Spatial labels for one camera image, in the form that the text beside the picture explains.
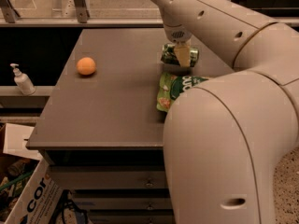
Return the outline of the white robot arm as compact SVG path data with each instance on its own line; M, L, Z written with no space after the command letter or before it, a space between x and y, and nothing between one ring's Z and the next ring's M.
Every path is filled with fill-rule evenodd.
M299 34L227 0L150 0L232 73L183 92L164 123L176 224L276 224L273 175L298 143Z

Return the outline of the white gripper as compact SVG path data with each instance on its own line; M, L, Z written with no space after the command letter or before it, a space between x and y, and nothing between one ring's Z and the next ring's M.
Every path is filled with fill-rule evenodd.
M169 41L176 43L174 52L179 65L181 67L189 67L191 46L187 41L191 39L192 33L184 26L184 16L179 11L169 7L160 7L159 10L166 37Z

